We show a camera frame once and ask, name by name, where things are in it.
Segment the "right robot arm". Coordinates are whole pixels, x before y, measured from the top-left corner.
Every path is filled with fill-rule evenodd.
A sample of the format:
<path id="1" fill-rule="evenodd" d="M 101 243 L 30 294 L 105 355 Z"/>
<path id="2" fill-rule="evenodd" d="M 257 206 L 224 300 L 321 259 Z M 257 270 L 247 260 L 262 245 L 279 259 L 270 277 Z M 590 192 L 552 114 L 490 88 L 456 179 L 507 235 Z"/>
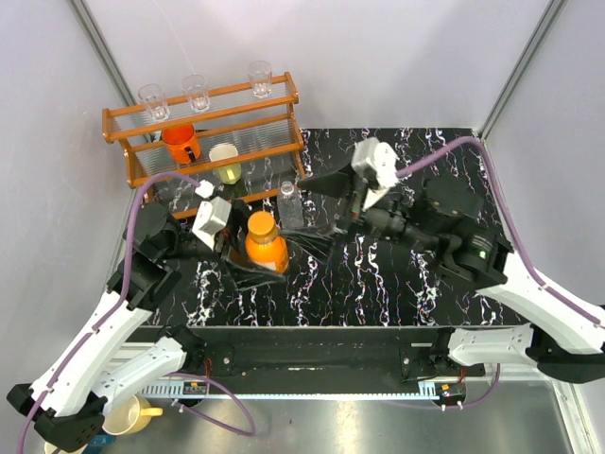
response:
<path id="1" fill-rule="evenodd" d="M 537 283 L 519 248 L 502 234 L 482 227 L 483 200 L 464 184 L 444 177 L 427 179 L 411 206 L 379 189 L 374 176 L 351 166 L 308 177 L 302 190 L 343 200 L 340 218 L 320 227 L 285 231 L 287 240 L 326 263 L 355 236 L 376 238 L 430 253 L 432 271 L 450 286 L 474 291 L 526 319 L 510 329 L 449 329 L 429 351 L 432 369 L 450 375 L 481 363 L 526 364 L 567 383 L 604 377 L 604 310 Z"/>

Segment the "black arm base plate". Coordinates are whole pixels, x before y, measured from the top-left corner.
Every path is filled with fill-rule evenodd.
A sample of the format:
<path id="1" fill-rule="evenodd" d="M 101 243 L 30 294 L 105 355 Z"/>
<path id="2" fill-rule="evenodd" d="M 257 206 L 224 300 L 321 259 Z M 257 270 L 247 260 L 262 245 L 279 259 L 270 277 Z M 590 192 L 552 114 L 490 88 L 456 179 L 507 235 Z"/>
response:
<path id="1" fill-rule="evenodd" d="M 207 345 L 198 371 L 235 385 L 312 390 L 403 391 L 424 380 L 486 377 L 446 358 L 449 328 L 202 327 Z"/>

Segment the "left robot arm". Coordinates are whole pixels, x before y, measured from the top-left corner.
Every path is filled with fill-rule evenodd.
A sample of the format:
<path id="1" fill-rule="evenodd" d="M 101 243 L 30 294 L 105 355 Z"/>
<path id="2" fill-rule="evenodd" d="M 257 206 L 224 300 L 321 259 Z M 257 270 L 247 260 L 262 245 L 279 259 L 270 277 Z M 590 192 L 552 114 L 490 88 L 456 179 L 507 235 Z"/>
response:
<path id="1" fill-rule="evenodd" d="M 220 197 L 201 206 L 198 231 L 185 232 L 158 202 L 132 208 L 123 261 L 87 323 L 37 380 L 14 385 L 7 400 L 49 444 L 66 452 L 86 446 L 109 414 L 156 379 L 208 372 L 218 349 L 185 325 L 172 325 L 152 347 L 112 373 L 106 366 L 130 335 L 179 283 L 174 259 L 208 258 L 236 290 L 282 284 L 285 277 L 250 261 L 237 241 L 251 216 L 241 201 Z"/>

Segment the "orange juice bottle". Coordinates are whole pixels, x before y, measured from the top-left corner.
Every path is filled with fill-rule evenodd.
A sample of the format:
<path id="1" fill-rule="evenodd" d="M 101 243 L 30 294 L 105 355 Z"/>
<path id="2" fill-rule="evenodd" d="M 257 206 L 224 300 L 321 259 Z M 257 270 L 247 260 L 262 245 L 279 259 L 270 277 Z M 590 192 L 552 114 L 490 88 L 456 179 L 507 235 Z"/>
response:
<path id="1" fill-rule="evenodd" d="M 285 239 L 277 234 L 266 239 L 246 235 L 245 247 L 248 258 L 265 268 L 279 273 L 285 273 L 288 268 L 289 257 Z"/>

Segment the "clear plastic bottle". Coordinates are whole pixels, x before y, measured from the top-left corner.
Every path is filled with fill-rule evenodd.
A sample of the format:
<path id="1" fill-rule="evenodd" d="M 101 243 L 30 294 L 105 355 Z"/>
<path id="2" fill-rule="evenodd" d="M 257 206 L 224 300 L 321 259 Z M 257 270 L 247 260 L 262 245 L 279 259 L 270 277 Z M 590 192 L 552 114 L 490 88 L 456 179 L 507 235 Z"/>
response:
<path id="1" fill-rule="evenodd" d="M 282 227 L 294 230 L 304 226 L 303 205 L 296 185 L 291 181 L 284 181 L 277 196 L 278 212 Z"/>

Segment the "orange bottle cap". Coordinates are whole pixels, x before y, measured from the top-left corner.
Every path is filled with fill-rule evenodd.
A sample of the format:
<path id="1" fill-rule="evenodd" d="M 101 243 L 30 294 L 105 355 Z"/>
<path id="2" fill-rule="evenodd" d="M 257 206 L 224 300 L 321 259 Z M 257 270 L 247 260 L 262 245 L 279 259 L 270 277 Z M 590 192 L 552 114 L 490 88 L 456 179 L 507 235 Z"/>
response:
<path id="1" fill-rule="evenodd" d="M 257 211 L 251 214 L 248 220 L 248 229 L 251 236 L 266 239 L 277 234 L 277 224 L 273 215 L 266 211 Z"/>

